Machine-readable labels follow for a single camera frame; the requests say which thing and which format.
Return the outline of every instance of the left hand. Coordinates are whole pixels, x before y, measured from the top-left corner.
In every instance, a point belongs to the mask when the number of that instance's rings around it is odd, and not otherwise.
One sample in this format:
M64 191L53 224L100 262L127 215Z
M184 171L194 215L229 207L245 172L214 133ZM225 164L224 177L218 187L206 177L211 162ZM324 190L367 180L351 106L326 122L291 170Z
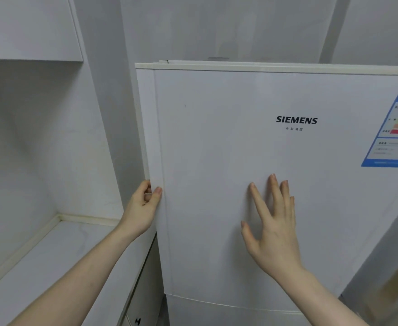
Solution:
M157 187L152 195L149 193L151 193L151 182L149 180L143 181L132 195L119 224L116 226L117 230L131 235L133 240L151 226L163 190Z

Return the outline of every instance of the wall cabinet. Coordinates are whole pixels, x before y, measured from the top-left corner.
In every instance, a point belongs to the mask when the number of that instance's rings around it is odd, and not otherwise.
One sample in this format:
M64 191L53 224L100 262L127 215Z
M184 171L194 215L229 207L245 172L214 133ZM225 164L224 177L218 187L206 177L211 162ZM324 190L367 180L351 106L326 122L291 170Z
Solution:
M83 60L68 0L0 0L0 60Z

